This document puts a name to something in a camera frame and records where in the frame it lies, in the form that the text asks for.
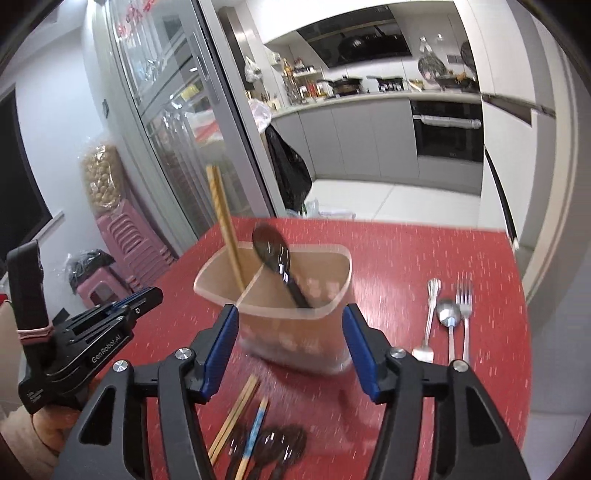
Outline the left hand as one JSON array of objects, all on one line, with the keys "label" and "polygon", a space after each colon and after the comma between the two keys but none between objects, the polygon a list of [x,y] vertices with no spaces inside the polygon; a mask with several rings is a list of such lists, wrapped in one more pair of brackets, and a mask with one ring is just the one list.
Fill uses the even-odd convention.
[{"label": "left hand", "polygon": [[50,479],[79,415],[63,406],[11,412],[1,421],[1,478]]}]

